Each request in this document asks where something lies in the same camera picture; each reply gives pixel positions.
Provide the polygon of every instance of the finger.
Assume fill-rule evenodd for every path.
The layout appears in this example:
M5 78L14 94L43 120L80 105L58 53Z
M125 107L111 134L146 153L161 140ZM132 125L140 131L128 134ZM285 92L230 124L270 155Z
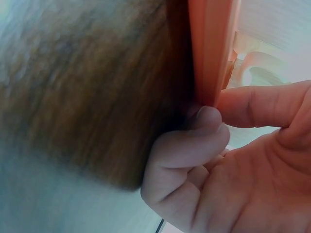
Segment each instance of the finger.
M193 181L187 181L189 167L205 164L221 153L228 141L229 131L224 124L212 133L199 128L161 137L146 167L143 199L163 218L188 231L200 198L200 190Z
M218 104L226 124L240 127L288 128L311 82L283 86L251 86L222 91Z
M212 169L219 164L219 162L223 159L224 157L221 156L220 154L217 155L215 158L213 158L211 161L207 162L206 164L204 164L204 167L211 172Z
M196 115L196 120L190 125L195 130L199 128L208 128L211 132L215 132L222 124L222 116L216 108L204 106Z
M230 151L229 149L224 149L224 151L221 152L220 155L221 155L222 157L225 157L229 151Z
M204 166L196 166L188 172L187 181L194 184L197 189L202 190L208 174L209 173Z
M192 114L192 117L186 122L186 124L183 126L183 129L199 129L199 128L205 128L209 129L209 131L215 131L218 129L222 121L222 116L220 112L213 107L203 106L201 108L197 108L196 105L194 105L190 112Z
M181 111L184 113L184 115L187 117L187 119L190 119L192 117L195 117L195 115L200 111L202 108L202 105L199 105L198 103L189 103L185 104L182 108Z

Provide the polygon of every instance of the orange plastic strip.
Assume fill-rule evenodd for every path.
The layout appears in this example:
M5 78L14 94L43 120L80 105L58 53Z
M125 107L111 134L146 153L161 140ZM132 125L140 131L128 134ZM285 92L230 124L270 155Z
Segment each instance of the orange plastic strip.
M189 0L196 98L215 106L234 61L240 0Z

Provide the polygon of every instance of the skin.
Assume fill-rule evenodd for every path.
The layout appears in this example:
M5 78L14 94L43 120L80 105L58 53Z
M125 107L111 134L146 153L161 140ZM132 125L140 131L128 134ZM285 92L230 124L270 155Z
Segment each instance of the skin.
M227 152L222 122L280 130ZM141 195L185 233L311 233L311 82L223 91L156 141Z

